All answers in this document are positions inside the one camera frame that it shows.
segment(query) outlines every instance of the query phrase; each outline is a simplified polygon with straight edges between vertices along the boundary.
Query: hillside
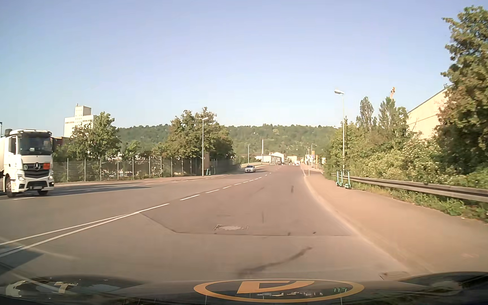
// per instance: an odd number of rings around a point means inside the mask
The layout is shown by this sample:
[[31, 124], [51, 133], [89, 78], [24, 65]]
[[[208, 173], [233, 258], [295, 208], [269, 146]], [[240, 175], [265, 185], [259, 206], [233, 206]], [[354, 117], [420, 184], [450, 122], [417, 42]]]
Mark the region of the hillside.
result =
[[[248, 144], [250, 155], [261, 154], [261, 139], [265, 140], [264, 152], [278, 151], [288, 155], [303, 156], [314, 143], [316, 154], [322, 155], [322, 150], [329, 143], [334, 127], [312, 127], [302, 125], [267, 125], [263, 126], [228, 126], [229, 135], [233, 139], [233, 150], [237, 156], [247, 156]], [[163, 142], [169, 135], [169, 125], [135, 126], [120, 128], [118, 137], [122, 142], [139, 140], [143, 148], [151, 148], [155, 143]]]

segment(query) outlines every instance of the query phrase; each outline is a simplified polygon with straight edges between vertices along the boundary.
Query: lamp post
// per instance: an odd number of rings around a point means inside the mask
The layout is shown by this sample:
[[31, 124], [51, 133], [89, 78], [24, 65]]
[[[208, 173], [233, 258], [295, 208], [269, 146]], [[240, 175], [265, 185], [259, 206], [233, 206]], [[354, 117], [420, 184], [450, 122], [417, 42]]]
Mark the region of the lamp post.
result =
[[335, 90], [336, 94], [342, 96], [342, 172], [345, 169], [345, 115], [344, 115], [344, 91]]
[[0, 138], [2, 138], [3, 137], [3, 122], [2, 121], [0, 121], [0, 125], [1, 125], [0, 126]]
[[201, 146], [201, 176], [204, 176], [204, 120], [206, 118], [202, 118], [201, 121], [203, 121], [203, 137], [202, 137], [202, 146]]
[[312, 146], [313, 146], [313, 144], [310, 144], [310, 162], [308, 163], [308, 176], [310, 176], [310, 166], [312, 166], [312, 162], [313, 162]]

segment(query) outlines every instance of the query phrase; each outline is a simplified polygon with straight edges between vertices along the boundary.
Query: car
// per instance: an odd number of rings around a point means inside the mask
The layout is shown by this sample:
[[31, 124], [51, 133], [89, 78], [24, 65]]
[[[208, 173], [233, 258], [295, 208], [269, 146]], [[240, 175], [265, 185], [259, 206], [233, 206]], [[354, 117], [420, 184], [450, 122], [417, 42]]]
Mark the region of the car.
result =
[[244, 168], [244, 173], [254, 173], [255, 172], [255, 166], [253, 165], [247, 165]]

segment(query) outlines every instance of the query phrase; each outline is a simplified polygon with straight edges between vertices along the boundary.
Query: blue sky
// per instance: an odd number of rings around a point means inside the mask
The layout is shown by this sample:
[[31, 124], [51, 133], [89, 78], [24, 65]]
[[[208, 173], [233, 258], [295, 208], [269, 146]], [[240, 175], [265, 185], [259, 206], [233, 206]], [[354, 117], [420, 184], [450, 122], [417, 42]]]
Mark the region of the blue sky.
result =
[[396, 87], [440, 91], [448, 25], [488, 1], [0, 0], [0, 121], [63, 134], [76, 103], [118, 127], [207, 106], [226, 125], [338, 125]]

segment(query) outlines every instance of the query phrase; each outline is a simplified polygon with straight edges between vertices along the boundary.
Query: road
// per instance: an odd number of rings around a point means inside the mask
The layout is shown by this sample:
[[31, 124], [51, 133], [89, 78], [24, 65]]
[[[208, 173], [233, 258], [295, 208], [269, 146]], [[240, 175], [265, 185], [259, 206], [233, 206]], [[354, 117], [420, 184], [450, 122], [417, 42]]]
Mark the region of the road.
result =
[[0, 196], [0, 282], [62, 274], [365, 281], [407, 270], [316, 202], [304, 174], [272, 165], [209, 179]]

